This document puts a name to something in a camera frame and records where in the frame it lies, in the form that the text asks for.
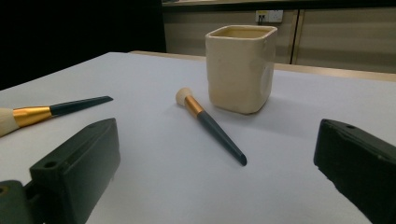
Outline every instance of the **brush bristles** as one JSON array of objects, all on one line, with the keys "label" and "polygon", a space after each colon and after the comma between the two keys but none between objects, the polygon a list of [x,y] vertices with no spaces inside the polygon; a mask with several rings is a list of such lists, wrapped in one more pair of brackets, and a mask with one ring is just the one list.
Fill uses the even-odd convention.
[{"label": "brush bristles", "polygon": [[186,99],[187,96],[192,95],[192,91],[189,88],[182,88],[180,89],[177,94],[176,94],[176,102],[178,105],[185,106],[184,105],[184,99]]},{"label": "brush bristles", "polygon": [[0,108],[0,137],[20,128],[12,112],[13,109]]}]

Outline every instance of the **white table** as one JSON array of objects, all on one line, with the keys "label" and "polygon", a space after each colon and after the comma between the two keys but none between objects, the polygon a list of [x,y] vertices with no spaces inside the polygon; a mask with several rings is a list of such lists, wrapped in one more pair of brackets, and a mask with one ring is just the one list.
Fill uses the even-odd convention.
[{"label": "white table", "polygon": [[[195,98],[247,156],[241,166],[177,105]],[[121,163],[88,223],[370,223],[313,163],[322,119],[355,125],[396,145],[396,82],[275,70],[255,115],[215,108],[205,61],[108,53],[0,91],[2,107],[114,101],[0,138],[0,180],[29,168],[85,126],[116,118]]]}]

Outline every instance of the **gold ferrule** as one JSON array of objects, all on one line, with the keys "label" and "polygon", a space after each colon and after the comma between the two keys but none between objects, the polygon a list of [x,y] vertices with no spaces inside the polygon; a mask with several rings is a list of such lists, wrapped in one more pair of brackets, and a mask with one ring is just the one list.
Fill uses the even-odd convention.
[{"label": "gold ferrule", "polygon": [[190,113],[197,118],[198,114],[204,109],[198,104],[198,102],[192,96],[186,96],[184,99],[184,105],[190,111]]},{"label": "gold ferrule", "polygon": [[13,110],[18,126],[24,127],[51,117],[49,106],[25,107]]}]

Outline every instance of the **ceramic cup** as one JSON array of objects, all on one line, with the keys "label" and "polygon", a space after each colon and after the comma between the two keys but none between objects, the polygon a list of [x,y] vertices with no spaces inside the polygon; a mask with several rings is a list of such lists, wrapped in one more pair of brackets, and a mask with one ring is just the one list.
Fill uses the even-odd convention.
[{"label": "ceramic cup", "polygon": [[277,29],[231,25],[205,36],[210,102],[241,114],[259,111],[271,93]]}]

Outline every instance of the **table edge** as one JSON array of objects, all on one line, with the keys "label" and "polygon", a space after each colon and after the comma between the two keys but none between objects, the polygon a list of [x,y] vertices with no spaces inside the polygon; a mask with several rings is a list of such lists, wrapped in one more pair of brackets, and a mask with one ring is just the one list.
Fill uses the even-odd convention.
[{"label": "table edge", "polygon": [[[158,57],[165,57],[165,58],[193,60],[193,61],[200,61],[200,62],[204,62],[206,59],[206,57],[204,57],[204,56],[174,54],[174,53],[160,53],[160,52],[143,51],[143,50],[134,50],[134,51],[131,51],[130,53],[158,56]],[[396,74],[391,74],[391,73],[366,72],[366,71],[314,67],[314,66],[304,66],[304,65],[285,64],[285,63],[276,63],[275,70],[297,72],[297,73],[308,73],[308,74],[323,75],[323,76],[330,76],[330,77],[354,77],[354,78],[396,82]]]}]

